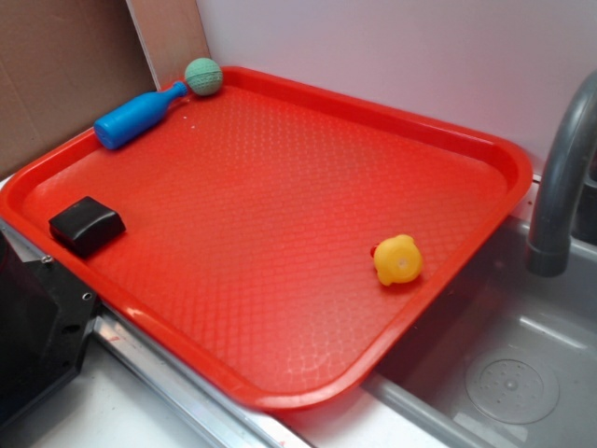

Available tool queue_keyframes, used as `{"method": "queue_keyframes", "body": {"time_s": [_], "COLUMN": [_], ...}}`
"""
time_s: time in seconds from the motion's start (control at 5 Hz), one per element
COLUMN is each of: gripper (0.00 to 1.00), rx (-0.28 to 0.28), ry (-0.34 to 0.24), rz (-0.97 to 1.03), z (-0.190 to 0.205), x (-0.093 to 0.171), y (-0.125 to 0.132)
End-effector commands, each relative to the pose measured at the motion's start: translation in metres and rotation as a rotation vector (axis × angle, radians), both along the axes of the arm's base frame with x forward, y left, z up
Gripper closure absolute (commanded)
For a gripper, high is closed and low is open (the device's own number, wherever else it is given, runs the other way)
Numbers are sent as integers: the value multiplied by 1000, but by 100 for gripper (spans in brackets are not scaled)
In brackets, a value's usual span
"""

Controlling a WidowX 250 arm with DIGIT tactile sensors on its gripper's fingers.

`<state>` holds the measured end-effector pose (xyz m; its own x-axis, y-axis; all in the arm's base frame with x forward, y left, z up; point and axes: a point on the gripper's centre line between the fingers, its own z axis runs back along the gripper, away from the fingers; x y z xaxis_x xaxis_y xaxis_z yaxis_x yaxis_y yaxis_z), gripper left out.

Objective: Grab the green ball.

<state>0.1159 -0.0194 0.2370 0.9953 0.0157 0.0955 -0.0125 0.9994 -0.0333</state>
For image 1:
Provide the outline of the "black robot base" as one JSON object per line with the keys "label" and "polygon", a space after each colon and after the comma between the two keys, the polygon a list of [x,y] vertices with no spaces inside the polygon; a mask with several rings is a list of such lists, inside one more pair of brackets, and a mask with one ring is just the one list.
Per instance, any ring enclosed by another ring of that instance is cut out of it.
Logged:
{"label": "black robot base", "polygon": [[1,237],[1,428],[78,376],[99,305],[59,261],[24,261]]}

